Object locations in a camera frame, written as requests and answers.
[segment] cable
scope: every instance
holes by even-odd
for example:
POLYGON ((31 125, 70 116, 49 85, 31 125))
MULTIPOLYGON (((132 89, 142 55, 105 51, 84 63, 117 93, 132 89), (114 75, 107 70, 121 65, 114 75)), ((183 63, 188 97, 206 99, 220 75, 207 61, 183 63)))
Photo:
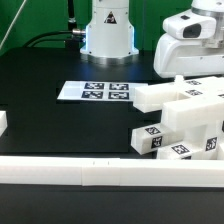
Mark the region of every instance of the cable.
POLYGON ((20 13, 22 12, 22 10, 23 10, 23 8, 24 8, 26 2, 27 2, 27 0, 24 0, 24 1, 23 1, 22 5, 20 6, 18 12, 16 13, 16 15, 15 15, 15 17, 14 17, 14 19, 13 19, 11 25, 9 26, 9 28, 8 28, 8 30, 7 30, 7 32, 6 32, 5 36, 4 36, 4 38, 3 38, 2 42, 1 42, 1 44, 0 44, 0 51, 1 51, 1 49, 2 49, 2 47, 3 47, 3 45, 4 45, 4 43, 5 43, 5 41, 7 40, 8 36, 9 36, 9 33, 11 32, 11 30, 12 30, 14 24, 16 23, 16 20, 18 19, 20 13))
POLYGON ((66 41, 66 39, 42 39, 39 41, 34 42, 30 47, 35 47, 37 44, 42 43, 42 42, 50 42, 50 41, 66 41))
POLYGON ((72 30, 77 28, 77 22, 75 19, 75 10, 74 10, 74 2, 73 0, 67 0, 68 2, 68 29, 72 30))
POLYGON ((41 39, 43 37, 49 37, 49 36, 54 36, 54 35, 62 35, 62 34, 72 34, 72 31, 70 30, 66 30, 66 31, 55 31, 55 32, 49 32, 49 33, 43 33, 40 34, 34 38, 32 38, 31 40, 29 40, 28 42, 26 42, 23 47, 28 47, 31 43, 33 43, 34 41, 41 39))
POLYGON ((42 43, 42 42, 47 42, 47 41, 66 41, 66 40, 71 40, 71 41, 83 43, 83 38, 73 38, 73 39, 41 39, 39 41, 34 42, 32 45, 30 45, 30 47, 35 47, 37 44, 42 43))

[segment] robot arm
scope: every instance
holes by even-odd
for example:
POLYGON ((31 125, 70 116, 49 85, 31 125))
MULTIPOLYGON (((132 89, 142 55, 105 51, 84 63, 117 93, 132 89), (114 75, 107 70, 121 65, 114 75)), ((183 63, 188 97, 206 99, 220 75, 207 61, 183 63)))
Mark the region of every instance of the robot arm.
POLYGON ((224 73, 224 0, 194 0, 163 23, 154 68, 161 77, 224 73))

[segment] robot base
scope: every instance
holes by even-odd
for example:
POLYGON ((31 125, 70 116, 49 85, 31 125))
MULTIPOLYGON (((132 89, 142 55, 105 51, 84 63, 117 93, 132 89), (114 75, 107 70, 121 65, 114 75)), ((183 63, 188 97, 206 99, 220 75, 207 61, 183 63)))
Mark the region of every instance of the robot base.
POLYGON ((89 54, 81 54, 81 59, 102 65, 121 65, 137 61, 138 54, 122 58, 106 58, 106 57, 96 57, 89 54))

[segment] white plastic part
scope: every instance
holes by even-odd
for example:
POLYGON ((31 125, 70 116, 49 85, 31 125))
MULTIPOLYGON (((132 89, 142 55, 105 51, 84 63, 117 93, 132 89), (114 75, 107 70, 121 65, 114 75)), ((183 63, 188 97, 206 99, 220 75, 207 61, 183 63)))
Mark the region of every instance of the white plastic part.
POLYGON ((115 159, 110 170, 108 160, 0 156, 0 183, 224 187, 223 161, 115 159))
POLYGON ((140 154, 183 140, 183 132, 173 132, 162 124, 154 124, 132 131, 131 146, 140 154))
POLYGON ((186 141, 177 142, 175 144, 159 148, 157 152, 157 159, 169 160, 201 160, 203 156, 203 149, 196 144, 191 144, 186 141))
POLYGON ((163 78, 223 74, 224 48, 202 47, 202 40, 177 40, 164 34, 156 48, 154 69, 163 78))
POLYGON ((211 12, 224 12, 224 0, 193 0, 192 7, 211 12))
POLYGON ((177 76, 174 83, 138 87, 134 106, 143 112, 162 109, 161 123, 148 127, 157 128, 156 133, 151 131, 150 136, 145 127, 133 130, 131 145, 140 154, 159 147, 158 158, 182 159, 183 155, 177 155, 172 147, 183 144, 189 148, 186 157, 217 159, 219 144, 224 141, 224 78, 183 80, 177 76), (154 138, 166 139, 171 134, 178 139, 178 133, 182 133, 182 139, 174 141, 174 145, 167 141, 152 147, 154 138))
POLYGON ((198 97, 165 103, 161 123, 172 131, 184 130, 224 120, 224 98, 198 97))
POLYGON ((6 112, 0 111, 0 136, 3 134, 7 126, 6 112))
POLYGON ((163 103, 176 101, 177 90, 173 83, 135 88, 134 107, 143 113, 161 110, 163 103))
POLYGON ((93 0, 92 20, 86 27, 81 54, 112 59, 138 54, 129 22, 129 0, 93 0))
POLYGON ((224 160, 224 142, 221 142, 218 146, 217 160, 224 160))
POLYGON ((133 101, 135 88, 146 83, 66 81, 58 100, 133 101))
POLYGON ((215 34, 216 20, 212 17, 197 15, 190 9, 165 19, 163 22, 163 29, 170 36, 181 40, 185 39, 184 30, 195 24, 201 26, 200 35, 196 38, 188 39, 206 39, 215 34))
POLYGON ((90 159, 82 167, 82 185, 110 185, 120 184, 119 159, 90 159))

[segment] black cable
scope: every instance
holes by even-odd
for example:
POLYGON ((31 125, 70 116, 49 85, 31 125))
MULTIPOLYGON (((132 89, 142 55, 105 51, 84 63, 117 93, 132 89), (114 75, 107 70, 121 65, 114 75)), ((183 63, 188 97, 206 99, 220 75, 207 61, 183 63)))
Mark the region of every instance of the black cable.
POLYGON ((33 43, 34 41, 41 39, 43 37, 49 37, 49 36, 54 36, 54 35, 62 35, 62 34, 72 34, 72 31, 70 30, 66 30, 66 31, 55 31, 55 32, 49 32, 49 33, 43 33, 40 34, 34 38, 32 38, 31 40, 29 40, 28 42, 26 42, 23 47, 28 47, 31 43, 33 43))
POLYGON ((68 0, 68 17, 69 18, 75 17, 73 0, 68 0))
POLYGON ((75 10, 73 0, 67 0, 68 2, 68 29, 72 30, 77 28, 77 22, 75 20, 75 10))
POLYGON ((42 43, 42 42, 66 41, 66 40, 83 43, 83 38, 72 38, 72 39, 41 39, 39 41, 34 42, 32 45, 30 45, 30 47, 35 47, 37 44, 42 43))
POLYGON ((35 47, 37 44, 42 43, 42 42, 50 42, 50 41, 66 41, 66 39, 42 39, 34 42, 30 47, 35 47))

